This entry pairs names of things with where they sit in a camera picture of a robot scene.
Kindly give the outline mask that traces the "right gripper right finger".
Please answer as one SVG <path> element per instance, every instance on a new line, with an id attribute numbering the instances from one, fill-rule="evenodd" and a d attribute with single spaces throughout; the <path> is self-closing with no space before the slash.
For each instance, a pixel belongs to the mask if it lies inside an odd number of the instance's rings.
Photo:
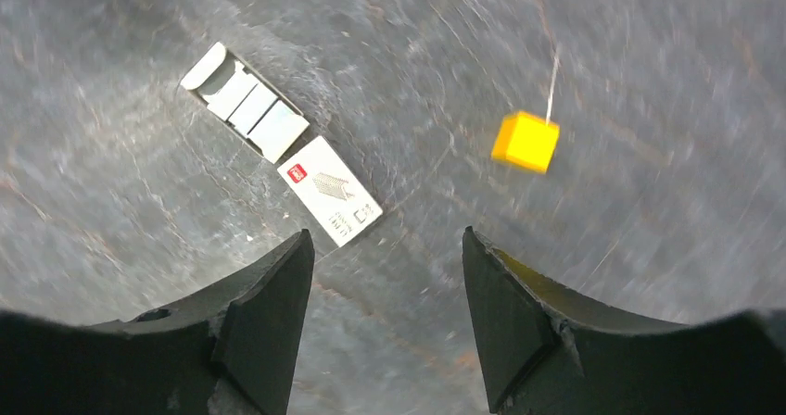
<path id="1" fill-rule="evenodd" d="M 462 246 L 491 413 L 784 412 L 783 310 L 661 321 L 557 283 L 472 228 Z"/>

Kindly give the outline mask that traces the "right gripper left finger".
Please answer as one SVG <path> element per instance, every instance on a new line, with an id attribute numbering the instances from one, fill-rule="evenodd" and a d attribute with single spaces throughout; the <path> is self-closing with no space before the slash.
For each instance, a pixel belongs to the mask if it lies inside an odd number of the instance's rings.
<path id="1" fill-rule="evenodd" d="M 207 414 L 227 384 L 260 414 L 288 409 L 314 247 L 301 230 L 262 258 L 129 321 L 1 314 L 5 414 Z"/>

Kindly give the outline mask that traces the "staple box grey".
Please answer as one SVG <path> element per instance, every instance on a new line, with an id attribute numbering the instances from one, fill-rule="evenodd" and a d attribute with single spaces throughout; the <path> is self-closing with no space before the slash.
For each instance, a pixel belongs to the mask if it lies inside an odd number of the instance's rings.
<path id="1" fill-rule="evenodd" d="M 273 164 L 310 126 L 299 107 L 220 42 L 185 73 L 180 86 Z"/>

